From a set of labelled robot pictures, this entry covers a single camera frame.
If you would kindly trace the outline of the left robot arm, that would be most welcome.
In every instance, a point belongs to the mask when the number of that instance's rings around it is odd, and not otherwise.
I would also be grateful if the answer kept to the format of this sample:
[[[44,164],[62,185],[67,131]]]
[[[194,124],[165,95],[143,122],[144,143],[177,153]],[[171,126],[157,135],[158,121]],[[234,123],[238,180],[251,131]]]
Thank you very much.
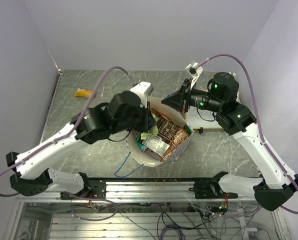
[[[51,166],[62,156],[123,131],[147,132],[156,125],[144,91],[127,90],[74,116],[58,133],[25,153],[10,152],[15,173],[11,188],[30,197],[46,190],[70,192],[86,198],[91,191],[84,173],[66,173]]]

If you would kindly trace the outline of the yellow snack bar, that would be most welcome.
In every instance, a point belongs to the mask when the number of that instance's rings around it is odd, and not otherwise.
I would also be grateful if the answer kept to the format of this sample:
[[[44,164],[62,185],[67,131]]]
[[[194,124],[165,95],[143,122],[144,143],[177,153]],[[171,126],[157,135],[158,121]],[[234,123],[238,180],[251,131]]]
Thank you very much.
[[[93,95],[93,92],[91,90],[85,90],[85,89],[77,89],[75,92],[74,97],[84,97],[84,98],[89,98]]]

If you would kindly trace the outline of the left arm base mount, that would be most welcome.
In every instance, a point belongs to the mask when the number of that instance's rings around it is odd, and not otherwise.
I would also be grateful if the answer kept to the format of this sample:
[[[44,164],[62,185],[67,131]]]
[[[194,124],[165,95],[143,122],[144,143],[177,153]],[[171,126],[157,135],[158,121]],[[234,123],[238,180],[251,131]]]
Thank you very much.
[[[104,199],[106,197],[106,183],[103,180],[92,178],[87,185],[78,193],[60,193],[61,200],[85,200],[85,199]]]

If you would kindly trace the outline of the checkered paper bag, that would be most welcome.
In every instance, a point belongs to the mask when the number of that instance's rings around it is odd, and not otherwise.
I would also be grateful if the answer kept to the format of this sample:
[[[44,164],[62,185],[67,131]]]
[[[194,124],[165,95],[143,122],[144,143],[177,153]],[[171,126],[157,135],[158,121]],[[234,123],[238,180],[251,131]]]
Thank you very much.
[[[177,160],[193,137],[194,130],[181,113],[163,105],[160,98],[149,97],[148,106],[151,107],[157,126],[148,133],[133,130],[127,136],[129,153],[122,164],[133,159],[138,166],[125,175],[120,175],[120,169],[117,169],[114,173],[117,178],[126,178],[142,167],[155,168]]]

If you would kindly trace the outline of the green snack packet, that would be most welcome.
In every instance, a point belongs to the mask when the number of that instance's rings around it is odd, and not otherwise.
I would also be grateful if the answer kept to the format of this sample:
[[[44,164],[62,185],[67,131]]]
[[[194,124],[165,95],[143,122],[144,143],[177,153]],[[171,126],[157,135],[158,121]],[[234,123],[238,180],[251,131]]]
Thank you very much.
[[[140,135],[141,140],[145,140],[150,134],[152,134],[154,136],[156,136],[158,134],[158,127],[157,127],[158,117],[155,114],[153,114],[152,116],[153,116],[154,120],[156,121],[156,124],[147,132],[141,133],[141,135]]]

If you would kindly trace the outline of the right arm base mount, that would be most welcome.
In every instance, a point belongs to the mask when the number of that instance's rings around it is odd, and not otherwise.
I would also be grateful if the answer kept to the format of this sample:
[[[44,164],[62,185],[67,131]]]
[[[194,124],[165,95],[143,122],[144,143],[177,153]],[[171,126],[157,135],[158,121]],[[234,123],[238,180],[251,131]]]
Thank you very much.
[[[198,200],[202,199],[236,199],[236,193],[224,193],[220,188],[216,187],[214,183],[209,180],[195,181],[194,185],[188,189],[194,193]]]

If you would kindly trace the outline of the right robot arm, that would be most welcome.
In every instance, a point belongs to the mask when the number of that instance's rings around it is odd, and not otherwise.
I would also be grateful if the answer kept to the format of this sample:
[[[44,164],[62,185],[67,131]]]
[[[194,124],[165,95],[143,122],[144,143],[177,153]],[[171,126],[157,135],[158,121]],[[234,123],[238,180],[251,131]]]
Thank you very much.
[[[258,122],[249,108],[237,99],[239,83],[228,72],[218,72],[208,82],[208,91],[191,87],[186,79],[181,88],[164,98],[162,104],[180,113],[189,108],[215,113],[215,120],[223,130],[238,141],[259,168],[261,177],[241,177],[220,172],[209,186],[215,198],[225,193],[235,193],[254,198],[268,211],[274,211],[288,201],[298,190],[298,174],[295,174],[260,136]]]

